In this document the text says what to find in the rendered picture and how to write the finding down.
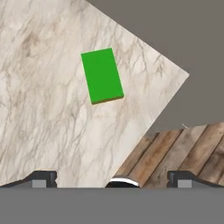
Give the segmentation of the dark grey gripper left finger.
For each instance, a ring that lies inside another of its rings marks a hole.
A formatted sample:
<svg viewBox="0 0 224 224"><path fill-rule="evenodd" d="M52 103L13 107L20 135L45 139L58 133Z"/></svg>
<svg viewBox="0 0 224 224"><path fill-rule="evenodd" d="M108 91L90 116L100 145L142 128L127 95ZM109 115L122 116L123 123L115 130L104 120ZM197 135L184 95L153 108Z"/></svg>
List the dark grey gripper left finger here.
<svg viewBox="0 0 224 224"><path fill-rule="evenodd" d="M27 177L0 185L0 188L30 187L30 188L56 188L56 171L33 171Z"/></svg>

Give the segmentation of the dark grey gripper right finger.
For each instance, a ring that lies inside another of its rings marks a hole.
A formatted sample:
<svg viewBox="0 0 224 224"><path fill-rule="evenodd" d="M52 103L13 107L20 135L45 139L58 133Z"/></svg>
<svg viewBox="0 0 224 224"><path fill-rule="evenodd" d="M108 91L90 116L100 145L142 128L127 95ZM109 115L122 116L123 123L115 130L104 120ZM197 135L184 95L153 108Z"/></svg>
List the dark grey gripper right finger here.
<svg viewBox="0 0 224 224"><path fill-rule="evenodd" d="M223 188L223 185L218 185L202 178L197 177L190 171L168 171L168 183L170 188L201 188L201 187L217 187Z"/></svg>

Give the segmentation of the green sponge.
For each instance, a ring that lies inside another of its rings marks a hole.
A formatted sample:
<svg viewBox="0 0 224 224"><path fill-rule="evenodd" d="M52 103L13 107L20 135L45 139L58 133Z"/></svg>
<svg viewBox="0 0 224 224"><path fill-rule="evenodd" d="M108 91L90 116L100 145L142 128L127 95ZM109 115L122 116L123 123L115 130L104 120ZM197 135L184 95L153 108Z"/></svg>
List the green sponge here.
<svg viewBox="0 0 224 224"><path fill-rule="evenodd" d="M84 52L81 60L92 104L124 97L123 86L111 48Z"/></svg>

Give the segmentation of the black and white round object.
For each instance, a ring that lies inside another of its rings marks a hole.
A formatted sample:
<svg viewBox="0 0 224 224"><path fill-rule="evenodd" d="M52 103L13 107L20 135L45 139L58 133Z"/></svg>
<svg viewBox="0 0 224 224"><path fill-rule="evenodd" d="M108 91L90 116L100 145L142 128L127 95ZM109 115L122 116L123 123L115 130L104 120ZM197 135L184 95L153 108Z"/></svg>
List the black and white round object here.
<svg viewBox="0 0 224 224"><path fill-rule="evenodd" d="M114 176L106 185L106 188L139 188L139 184L129 177Z"/></svg>

